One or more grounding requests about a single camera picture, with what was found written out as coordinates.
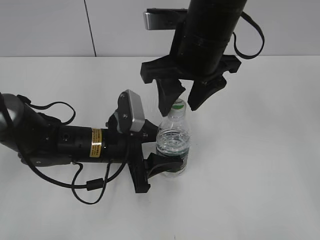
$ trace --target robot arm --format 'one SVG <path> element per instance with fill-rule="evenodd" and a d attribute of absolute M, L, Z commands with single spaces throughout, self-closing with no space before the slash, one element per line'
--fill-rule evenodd
<path fill-rule="evenodd" d="M 156 80 L 159 110 L 166 116 L 174 101 L 185 91 L 180 79 L 194 81 L 188 103 L 195 111 L 212 94 L 223 89 L 227 82 L 223 73 L 236 73 L 241 62 L 234 55 L 223 55 L 234 28 L 242 16 L 259 32 L 263 44 L 261 50 L 245 59 L 259 55 L 265 38 L 260 27 L 243 12 L 247 0 L 191 0 L 188 11 L 184 9 L 148 9 L 145 12 L 149 30 L 175 29 L 169 55 L 141 66 L 141 77 L 149 84 Z M 18 152 L 21 161 L 42 179 L 64 188 L 102 189 L 128 165 L 136 193 L 146 193 L 148 178 L 171 169 L 177 169 L 183 161 L 177 157 L 163 157 L 151 153 L 144 159 L 142 144 L 155 142 L 158 128 L 145 119 L 140 96 L 127 90 L 118 98 L 118 108 L 111 115 L 106 128 L 70 126 L 67 122 L 37 113 L 54 104 L 36 106 L 23 96 L 0 93 L 0 143 Z M 80 166 L 71 184 L 59 182 L 44 175 L 37 167 L 77 164 Z M 83 166 L 81 163 L 108 163 L 104 179 L 76 185 L 75 180 Z M 109 177 L 110 164 L 121 164 Z"/>
<path fill-rule="evenodd" d="M 223 55 L 234 35 L 235 52 L 244 59 L 253 59 L 263 50 L 265 37 L 261 28 L 243 12 L 247 0 L 191 0 L 188 10 L 147 9 L 144 13 L 148 30 L 175 29 L 169 55 L 141 66 L 145 84 L 156 81 L 159 110 L 166 116 L 174 101 L 186 90 L 180 79 L 194 81 L 188 104 L 197 110 L 211 95 L 223 89 L 224 72 L 236 73 L 241 62 L 234 55 Z M 236 46 L 234 29 L 240 17 L 260 34 L 260 51 L 248 56 Z"/>
<path fill-rule="evenodd" d="M 158 127 L 145 119 L 140 96 L 131 90 L 120 94 L 118 108 L 106 123 L 107 128 L 103 129 L 70 126 L 71 121 L 63 123 L 32 109 L 46 109 L 53 104 L 36 106 L 24 96 L 0 93 L 0 142 L 18 152 L 22 163 L 50 183 L 72 190 L 100 189 L 127 164 L 135 192 L 146 193 L 150 188 L 148 178 L 179 168 L 183 162 L 154 153 L 144 159 L 142 144 L 156 141 Z M 94 179 L 85 185 L 53 180 L 36 168 L 70 163 L 80 166 L 79 163 L 112 163 L 121 166 L 113 176 L 106 175 L 105 179 Z"/>

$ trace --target gold sticker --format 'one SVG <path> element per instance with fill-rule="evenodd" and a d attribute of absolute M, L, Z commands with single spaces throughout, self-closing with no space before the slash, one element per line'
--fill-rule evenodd
<path fill-rule="evenodd" d="M 99 158 L 102 148 L 102 131 L 101 128 L 92 128 L 92 140 L 90 158 Z"/>

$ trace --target bottle cap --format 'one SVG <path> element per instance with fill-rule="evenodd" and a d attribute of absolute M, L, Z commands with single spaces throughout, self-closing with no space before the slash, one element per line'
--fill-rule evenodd
<path fill-rule="evenodd" d="M 182 118 L 186 114 L 186 109 L 186 102 L 178 98 L 172 105 L 168 117 L 174 119 Z"/>

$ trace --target plastic water bottle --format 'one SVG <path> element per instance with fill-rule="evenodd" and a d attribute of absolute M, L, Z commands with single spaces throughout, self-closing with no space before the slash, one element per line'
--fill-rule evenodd
<path fill-rule="evenodd" d="M 162 174 L 168 178 L 180 175 L 187 166 L 190 148 L 190 130 L 186 121 L 186 102 L 178 98 L 168 116 L 160 124 L 156 136 L 156 154 L 164 157 L 179 157 L 183 164 Z"/>

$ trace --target white table surface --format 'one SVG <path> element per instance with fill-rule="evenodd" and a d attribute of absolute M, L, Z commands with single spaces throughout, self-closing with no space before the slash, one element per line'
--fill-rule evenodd
<path fill-rule="evenodd" d="M 65 101 L 76 126 L 103 128 L 119 94 L 141 95 L 159 124 L 156 84 L 141 62 L 153 58 L 0 58 L 0 91 L 36 105 Z M 192 148 L 185 173 L 157 175 L 135 194 L 126 167 L 93 206 L 45 182 L 0 146 L 0 239 L 3 240 L 318 240 L 320 239 L 319 56 L 266 56 L 225 74 L 227 87 L 188 111 Z M 190 81 L 183 82 L 189 94 Z M 46 111 L 67 120 L 64 106 Z M 146 146 L 146 154 L 154 149 Z M 104 175 L 85 164 L 78 183 Z M 70 183 L 77 166 L 41 168 Z M 99 191 L 80 191 L 93 201 Z"/>

